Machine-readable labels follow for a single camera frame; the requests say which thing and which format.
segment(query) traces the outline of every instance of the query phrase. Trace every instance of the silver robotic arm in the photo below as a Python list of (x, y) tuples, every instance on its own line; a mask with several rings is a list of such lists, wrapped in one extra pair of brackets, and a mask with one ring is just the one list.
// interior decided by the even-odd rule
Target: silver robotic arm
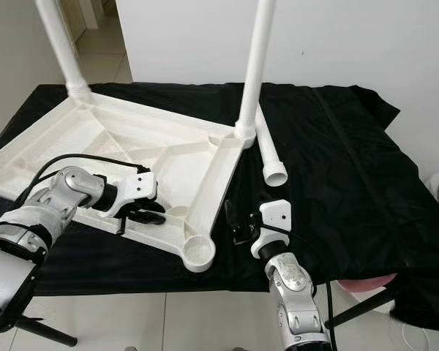
[(260, 236), (252, 245), (265, 263), (270, 292), (277, 300), (278, 323), (286, 351), (331, 350), (329, 337), (312, 298), (312, 280), (288, 251), (291, 206), (286, 200), (263, 203), (255, 220)]
[(31, 300), (39, 267), (72, 221), (77, 207), (97, 209), (121, 222), (133, 216), (139, 222), (161, 224), (163, 217), (138, 212), (143, 207), (140, 201), (155, 203), (156, 189), (152, 172), (143, 177), (129, 175), (112, 185), (100, 175), (66, 167), (55, 174), (48, 188), (1, 216), (0, 333), (13, 326), (10, 320), (20, 316)]

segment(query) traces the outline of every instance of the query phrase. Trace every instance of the tripod leg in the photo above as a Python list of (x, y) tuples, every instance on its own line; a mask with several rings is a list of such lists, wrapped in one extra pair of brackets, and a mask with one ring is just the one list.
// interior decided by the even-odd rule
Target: tripod leg
[(52, 329), (51, 327), (24, 316), (16, 322), (15, 327), (70, 347), (74, 347), (78, 342), (73, 336)]
[[(348, 320), (352, 320), (362, 314), (376, 308), (382, 306), (383, 304), (392, 301), (395, 296), (397, 296), (402, 290), (404, 290), (404, 286), (395, 286), (385, 289), (380, 293), (358, 303), (357, 305), (347, 309), (346, 311), (336, 315), (333, 319), (333, 325), (336, 327), (337, 325), (343, 324)], [(325, 322), (325, 326), (329, 327), (329, 321)]]

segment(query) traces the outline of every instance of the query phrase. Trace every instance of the black tablecloth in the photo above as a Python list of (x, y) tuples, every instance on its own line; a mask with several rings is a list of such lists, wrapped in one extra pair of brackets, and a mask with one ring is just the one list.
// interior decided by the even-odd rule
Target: black tablecloth
[[(108, 83), (91, 88), (233, 125), (243, 85)], [(0, 135), (0, 148), (66, 97), (63, 86), (37, 87)], [(261, 193), (289, 200), (290, 249), (317, 283), (401, 273), (439, 315), (439, 206), (420, 182), (417, 167), (384, 132), (398, 109), (357, 86), (266, 83), (260, 104), (289, 182), (265, 186), (258, 146), (246, 150), (226, 195), (238, 207), (243, 226), (257, 210)], [(9, 205), (0, 198), (0, 214)], [(195, 274), (176, 255), (73, 222), (49, 254), (37, 294), (267, 290), (250, 243), (233, 245), (223, 210), (211, 236), (217, 245), (214, 264)]]

